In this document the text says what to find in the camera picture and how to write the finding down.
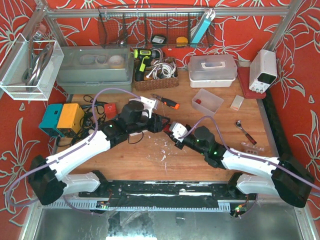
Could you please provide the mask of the white peg base plate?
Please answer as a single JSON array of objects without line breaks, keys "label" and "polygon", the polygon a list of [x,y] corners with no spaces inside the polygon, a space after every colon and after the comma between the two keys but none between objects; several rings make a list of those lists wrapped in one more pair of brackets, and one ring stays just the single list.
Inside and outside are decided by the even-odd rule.
[{"label": "white peg base plate", "polygon": [[136,135],[139,135],[139,134],[142,134],[143,132],[134,132],[134,133],[130,133],[129,135],[131,136],[131,137],[133,137],[133,136],[136,136]]}]

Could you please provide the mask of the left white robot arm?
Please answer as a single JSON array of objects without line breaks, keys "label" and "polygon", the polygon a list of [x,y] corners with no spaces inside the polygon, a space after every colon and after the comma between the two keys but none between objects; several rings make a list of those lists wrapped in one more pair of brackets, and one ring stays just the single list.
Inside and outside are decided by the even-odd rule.
[{"label": "left white robot arm", "polygon": [[71,174],[78,166],[128,140],[131,134],[159,133],[170,118],[156,114],[137,100],[129,101],[121,113],[104,123],[96,132],[73,146],[48,157],[37,155],[31,162],[28,183],[40,203],[50,205],[63,195],[106,189],[106,178],[98,170]]}]

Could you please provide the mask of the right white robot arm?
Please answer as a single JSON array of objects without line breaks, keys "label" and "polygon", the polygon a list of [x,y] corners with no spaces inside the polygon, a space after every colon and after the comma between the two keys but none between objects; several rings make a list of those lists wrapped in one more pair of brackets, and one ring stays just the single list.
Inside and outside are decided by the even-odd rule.
[{"label": "right white robot arm", "polygon": [[293,156],[262,157],[227,149],[216,142],[205,126],[188,133],[190,126],[174,123],[169,130],[177,148],[184,146],[200,153],[213,168],[235,170],[228,182],[233,197],[240,194],[265,194],[280,197],[287,204],[303,208],[314,183],[314,177]]}]

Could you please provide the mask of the orange black handled pliers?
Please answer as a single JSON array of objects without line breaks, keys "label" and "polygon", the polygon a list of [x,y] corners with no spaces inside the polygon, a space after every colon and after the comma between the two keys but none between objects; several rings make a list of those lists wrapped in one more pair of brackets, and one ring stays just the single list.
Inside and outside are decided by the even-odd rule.
[{"label": "orange black handled pliers", "polygon": [[171,100],[171,99],[168,99],[168,98],[165,98],[165,97],[162,97],[162,96],[159,96],[155,93],[151,93],[150,94],[153,98],[159,100],[160,102],[162,102],[163,104],[165,104],[166,106],[168,107],[171,107],[175,110],[177,110],[179,107],[180,107],[180,104]]}]

